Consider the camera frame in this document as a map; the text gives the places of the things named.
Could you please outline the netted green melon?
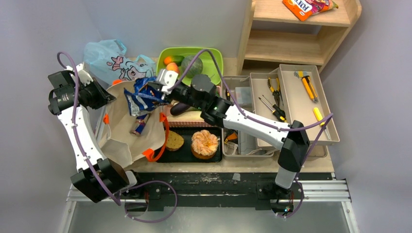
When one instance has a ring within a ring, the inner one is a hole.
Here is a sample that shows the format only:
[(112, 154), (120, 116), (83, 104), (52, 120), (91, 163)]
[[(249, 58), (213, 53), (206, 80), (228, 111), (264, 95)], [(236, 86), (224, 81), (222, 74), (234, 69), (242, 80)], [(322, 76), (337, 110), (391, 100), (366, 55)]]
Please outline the netted green melon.
[[(186, 56), (182, 63), (181, 63), (181, 71), (184, 72), (188, 65), (190, 64), (190, 62), (193, 60), (195, 55), (188, 55)], [(195, 75), (201, 74), (203, 72), (203, 61), (201, 60), (201, 58), (197, 58), (195, 60), (195, 62), (192, 64), (192, 66), (190, 67), (190, 69), (188, 70), (186, 77), (187, 78), (192, 78)]]

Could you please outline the orange green mango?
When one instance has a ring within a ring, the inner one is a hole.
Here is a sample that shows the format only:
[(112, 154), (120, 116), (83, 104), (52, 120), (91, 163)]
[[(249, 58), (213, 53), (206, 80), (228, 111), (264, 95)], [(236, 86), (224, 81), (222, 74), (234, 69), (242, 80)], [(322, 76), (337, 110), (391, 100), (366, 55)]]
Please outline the orange green mango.
[(163, 64), (167, 66), (170, 63), (175, 63), (177, 66), (181, 66), (184, 58), (182, 55), (170, 55), (163, 59)]

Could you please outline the light blue plastic grocery bag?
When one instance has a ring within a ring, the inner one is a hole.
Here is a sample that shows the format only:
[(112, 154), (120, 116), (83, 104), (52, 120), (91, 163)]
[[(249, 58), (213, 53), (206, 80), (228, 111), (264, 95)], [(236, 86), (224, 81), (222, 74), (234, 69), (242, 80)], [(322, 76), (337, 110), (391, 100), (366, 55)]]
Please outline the light blue plastic grocery bag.
[(84, 63), (93, 76), (107, 84), (156, 75), (156, 62), (151, 58), (138, 55), (133, 60), (126, 57), (126, 52), (126, 46), (118, 39), (89, 42), (84, 48)]

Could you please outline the beige canvas tote bag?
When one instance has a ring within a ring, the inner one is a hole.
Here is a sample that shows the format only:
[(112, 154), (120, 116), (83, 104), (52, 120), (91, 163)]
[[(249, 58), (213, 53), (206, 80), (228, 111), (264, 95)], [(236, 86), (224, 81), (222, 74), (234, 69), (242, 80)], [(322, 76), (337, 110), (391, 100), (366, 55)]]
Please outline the beige canvas tote bag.
[(107, 89), (116, 100), (105, 106), (103, 115), (108, 116), (108, 123), (100, 124), (97, 138), (104, 156), (122, 168), (145, 158), (143, 152), (146, 150), (160, 149), (166, 140), (164, 123), (160, 121), (161, 108), (149, 114), (139, 135), (132, 133), (132, 130), (137, 128), (137, 118), (129, 114), (124, 90), (133, 93), (134, 84), (134, 81), (122, 81)]

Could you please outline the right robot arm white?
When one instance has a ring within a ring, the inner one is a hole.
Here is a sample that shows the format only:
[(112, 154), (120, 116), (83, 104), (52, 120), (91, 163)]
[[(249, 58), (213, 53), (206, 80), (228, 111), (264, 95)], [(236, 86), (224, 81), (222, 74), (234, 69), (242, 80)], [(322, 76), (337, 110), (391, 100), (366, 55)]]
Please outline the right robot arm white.
[(216, 85), (207, 75), (196, 75), (190, 85), (178, 83), (171, 74), (159, 75), (149, 86), (175, 100), (201, 110), (201, 118), (211, 126), (237, 130), (269, 143), (280, 151), (279, 169), (273, 192), (283, 198), (292, 191), (292, 183), (301, 171), (310, 141), (300, 121), (279, 122), (253, 114), (234, 102), (218, 97)]

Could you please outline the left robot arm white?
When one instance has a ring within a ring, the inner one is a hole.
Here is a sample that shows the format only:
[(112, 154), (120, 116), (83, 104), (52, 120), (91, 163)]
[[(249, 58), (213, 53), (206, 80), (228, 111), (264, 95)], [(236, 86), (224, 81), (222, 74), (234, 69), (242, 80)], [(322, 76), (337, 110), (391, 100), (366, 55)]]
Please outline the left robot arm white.
[(101, 151), (90, 124), (88, 108), (99, 109), (116, 98), (104, 90), (86, 71), (63, 70), (48, 76), (53, 86), (49, 111), (58, 117), (72, 144), (77, 173), (71, 176), (75, 188), (94, 203), (126, 190), (134, 199), (143, 196), (145, 185)]

